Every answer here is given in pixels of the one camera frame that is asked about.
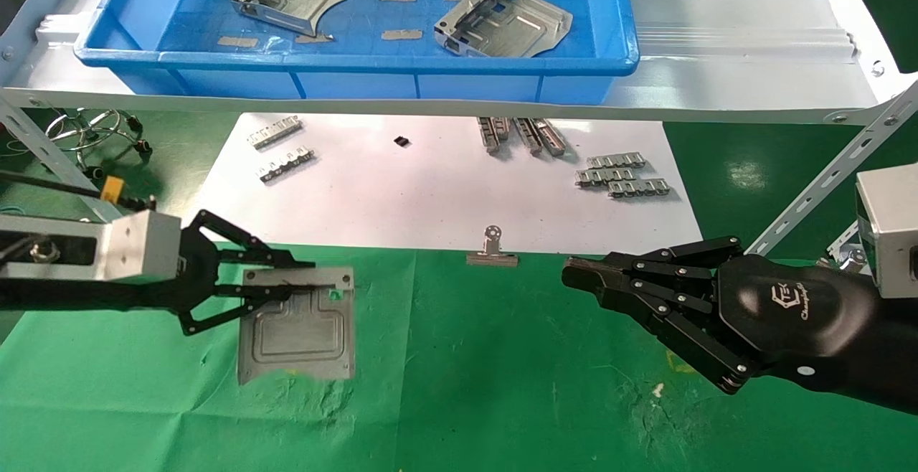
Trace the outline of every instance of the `green cloth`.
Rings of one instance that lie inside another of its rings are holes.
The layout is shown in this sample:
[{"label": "green cloth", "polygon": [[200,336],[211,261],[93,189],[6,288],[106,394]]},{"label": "green cloth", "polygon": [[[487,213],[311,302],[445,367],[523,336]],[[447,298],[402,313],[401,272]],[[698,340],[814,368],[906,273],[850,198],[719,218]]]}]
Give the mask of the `green cloth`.
[{"label": "green cloth", "polygon": [[918,417],[772,378],[727,397],[561,285],[563,255],[295,253],[354,266],[354,380],[240,387],[236,323],[29,314],[0,346],[0,469],[916,469]]}]

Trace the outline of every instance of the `metal shelf frame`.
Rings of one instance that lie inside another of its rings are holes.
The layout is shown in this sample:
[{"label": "metal shelf frame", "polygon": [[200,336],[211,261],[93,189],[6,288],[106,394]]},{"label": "metal shelf frame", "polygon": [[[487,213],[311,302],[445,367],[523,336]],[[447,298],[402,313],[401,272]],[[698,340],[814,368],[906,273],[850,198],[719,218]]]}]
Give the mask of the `metal shelf frame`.
[{"label": "metal shelf frame", "polygon": [[[820,123],[826,129],[865,126],[748,249],[765,255],[918,109],[918,75],[895,69],[862,0],[633,3],[642,45],[638,71],[613,84],[605,105],[577,106],[136,95],[109,70],[83,67],[72,54],[72,43],[94,14],[98,0],[27,0],[0,35],[0,123],[60,180],[82,187],[91,187],[91,182],[22,108]],[[787,14],[789,4],[799,5],[791,9],[801,14]],[[753,10],[742,11],[743,7]],[[678,15],[671,16],[668,11],[673,10]],[[730,16],[731,11],[740,12]],[[111,204],[91,199],[87,203],[102,220],[119,217]]]}]

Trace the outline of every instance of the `blue plastic bin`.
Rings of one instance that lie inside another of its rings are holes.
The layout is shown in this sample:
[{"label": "blue plastic bin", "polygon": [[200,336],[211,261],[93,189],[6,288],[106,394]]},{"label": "blue plastic bin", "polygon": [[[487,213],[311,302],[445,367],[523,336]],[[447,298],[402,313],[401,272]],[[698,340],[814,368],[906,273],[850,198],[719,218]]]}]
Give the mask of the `blue plastic bin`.
[{"label": "blue plastic bin", "polygon": [[[597,105],[639,60],[630,0],[545,0],[570,11],[570,33],[531,58],[457,57],[433,24],[445,0],[347,0],[318,22],[335,41],[245,17],[229,0],[102,0],[76,55],[109,67],[135,93],[253,99],[459,99]],[[382,32],[420,29],[420,40]],[[257,38],[252,48],[220,37]]]}]

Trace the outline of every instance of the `robotic hand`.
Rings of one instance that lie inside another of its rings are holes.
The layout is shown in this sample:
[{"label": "robotic hand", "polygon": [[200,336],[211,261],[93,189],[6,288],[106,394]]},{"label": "robotic hand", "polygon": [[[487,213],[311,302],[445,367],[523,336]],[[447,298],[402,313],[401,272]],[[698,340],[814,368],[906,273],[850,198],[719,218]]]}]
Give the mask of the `robotic hand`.
[{"label": "robotic hand", "polygon": [[918,414],[918,298],[882,298],[869,275],[742,253],[724,237],[570,257],[562,281],[632,316],[724,393],[772,375]]}]

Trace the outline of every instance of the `white shelf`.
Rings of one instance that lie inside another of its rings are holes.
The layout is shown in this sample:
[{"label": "white shelf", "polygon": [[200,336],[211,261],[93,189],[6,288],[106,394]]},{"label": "white shelf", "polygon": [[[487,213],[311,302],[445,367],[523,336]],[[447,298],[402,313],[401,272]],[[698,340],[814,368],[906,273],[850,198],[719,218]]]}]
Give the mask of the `white shelf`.
[{"label": "white shelf", "polygon": [[73,56],[98,0],[29,0],[0,38],[11,53],[0,62],[0,80],[4,99],[20,107],[777,123],[824,123],[846,113],[847,123],[860,125],[914,82],[896,70],[861,0],[632,2],[642,61],[603,106],[135,95],[109,70]]}]

